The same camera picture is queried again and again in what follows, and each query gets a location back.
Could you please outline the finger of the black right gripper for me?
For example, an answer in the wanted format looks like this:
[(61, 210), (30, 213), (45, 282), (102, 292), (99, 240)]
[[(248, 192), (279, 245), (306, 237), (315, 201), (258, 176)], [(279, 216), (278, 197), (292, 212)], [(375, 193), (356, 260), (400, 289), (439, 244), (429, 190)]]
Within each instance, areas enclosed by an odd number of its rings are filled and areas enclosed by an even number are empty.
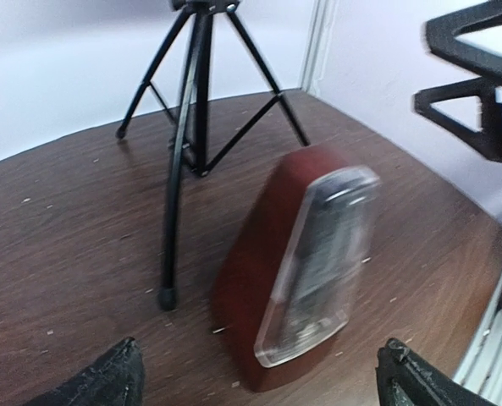
[(430, 19), (424, 25), (429, 51), (490, 80), (502, 80), (502, 56), (458, 39), (502, 25), (502, 1), (487, 1)]
[(476, 78), (418, 91), (415, 113), (491, 162), (502, 163), (502, 88)]

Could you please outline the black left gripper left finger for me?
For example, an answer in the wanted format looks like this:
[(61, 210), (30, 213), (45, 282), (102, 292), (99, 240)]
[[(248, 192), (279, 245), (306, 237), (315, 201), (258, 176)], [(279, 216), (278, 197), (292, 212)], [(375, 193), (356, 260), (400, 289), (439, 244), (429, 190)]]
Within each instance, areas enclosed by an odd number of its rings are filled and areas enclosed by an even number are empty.
[(92, 364), (28, 405), (141, 405), (145, 368), (132, 337), (112, 346)]

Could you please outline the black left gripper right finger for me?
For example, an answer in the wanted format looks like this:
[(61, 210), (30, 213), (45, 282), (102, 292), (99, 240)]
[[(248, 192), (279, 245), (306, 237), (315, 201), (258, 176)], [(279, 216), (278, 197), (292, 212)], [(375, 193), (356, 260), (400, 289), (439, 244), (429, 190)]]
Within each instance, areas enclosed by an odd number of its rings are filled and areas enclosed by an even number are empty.
[(385, 405), (486, 405), (488, 401), (453, 382), (397, 338), (378, 350), (378, 399)]

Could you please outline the clear plastic metronome cover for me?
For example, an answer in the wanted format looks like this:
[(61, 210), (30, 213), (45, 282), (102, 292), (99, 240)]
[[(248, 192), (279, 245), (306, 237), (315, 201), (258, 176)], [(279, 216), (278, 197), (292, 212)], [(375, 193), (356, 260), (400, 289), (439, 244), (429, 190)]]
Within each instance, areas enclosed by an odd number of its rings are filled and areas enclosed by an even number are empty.
[(353, 166), (307, 187), (254, 344), (261, 366), (296, 359), (347, 324), (379, 186), (373, 170)]

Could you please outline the brown wooden metronome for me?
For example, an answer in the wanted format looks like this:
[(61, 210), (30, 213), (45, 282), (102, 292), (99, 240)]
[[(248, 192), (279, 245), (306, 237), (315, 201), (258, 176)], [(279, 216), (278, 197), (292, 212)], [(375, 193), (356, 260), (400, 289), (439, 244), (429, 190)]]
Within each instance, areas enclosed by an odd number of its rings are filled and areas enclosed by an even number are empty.
[(281, 260), (307, 186), (320, 176), (346, 167), (342, 149), (311, 145), (281, 157), (268, 176), (238, 238), (218, 272), (212, 289), (212, 322), (223, 340), (244, 386), (266, 392), (308, 374), (329, 354), (331, 337), (314, 349), (279, 366), (262, 366), (254, 352)]

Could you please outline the black perforated music stand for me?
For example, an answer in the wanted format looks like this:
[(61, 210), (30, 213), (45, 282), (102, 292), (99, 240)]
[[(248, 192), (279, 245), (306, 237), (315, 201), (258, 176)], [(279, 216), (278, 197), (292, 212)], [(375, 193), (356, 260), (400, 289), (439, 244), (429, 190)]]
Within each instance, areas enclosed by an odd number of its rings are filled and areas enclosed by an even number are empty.
[[(306, 136), (294, 110), (280, 89), (278, 81), (268, 67), (266, 60), (237, 14), (237, 1), (174, 1), (172, 8), (178, 17), (166, 35), (162, 45), (143, 76), (139, 87), (116, 131), (118, 141), (124, 141), (127, 129), (136, 108), (147, 90), (152, 91), (158, 103), (167, 103), (153, 82), (161, 62), (166, 57), (179, 33), (189, 19), (194, 21), (188, 42), (188, 51), (181, 78), (179, 91), (179, 110), (167, 111), (168, 120), (174, 125), (174, 136), (168, 147), (171, 150), (170, 166), (164, 209), (163, 269), (158, 303), (162, 310), (175, 310), (178, 304), (176, 287), (176, 261), (179, 230), (179, 199), (182, 185), (182, 172), (188, 168), (197, 177), (207, 176), (236, 144), (264, 117), (275, 105), (279, 105), (287, 118), (296, 138), (303, 146), (310, 141)], [(271, 88), (271, 99), (241, 128), (214, 158), (208, 158), (209, 130), (209, 90), (212, 56), (212, 34), (216, 15), (225, 15), (240, 36), (251, 58), (261, 71)]]

